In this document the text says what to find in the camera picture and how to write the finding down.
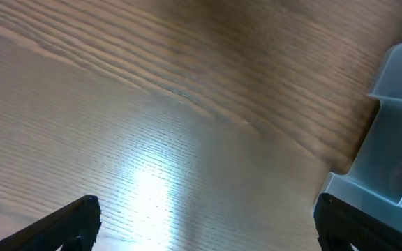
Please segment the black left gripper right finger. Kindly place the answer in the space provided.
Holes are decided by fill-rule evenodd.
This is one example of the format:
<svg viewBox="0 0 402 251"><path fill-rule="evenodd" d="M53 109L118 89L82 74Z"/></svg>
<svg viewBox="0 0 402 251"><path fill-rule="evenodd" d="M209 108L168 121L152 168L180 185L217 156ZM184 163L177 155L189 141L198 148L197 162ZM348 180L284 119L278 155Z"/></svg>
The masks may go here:
<svg viewBox="0 0 402 251"><path fill-rule="evenodd" d="M313 212L323 251L402 251L402 233L328 193Z"/></svg>

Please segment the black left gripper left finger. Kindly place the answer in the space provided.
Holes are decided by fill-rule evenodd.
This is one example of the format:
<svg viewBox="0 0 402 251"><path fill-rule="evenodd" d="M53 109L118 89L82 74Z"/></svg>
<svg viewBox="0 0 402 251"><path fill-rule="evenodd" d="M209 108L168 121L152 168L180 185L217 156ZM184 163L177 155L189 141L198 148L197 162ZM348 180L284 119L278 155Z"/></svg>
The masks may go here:
<svg viewBox="0 0 402 251"><path fill-rule="evenodd" d="M0 251L91 251L101 227L95 195L85 195L0 240Z"/></svg>

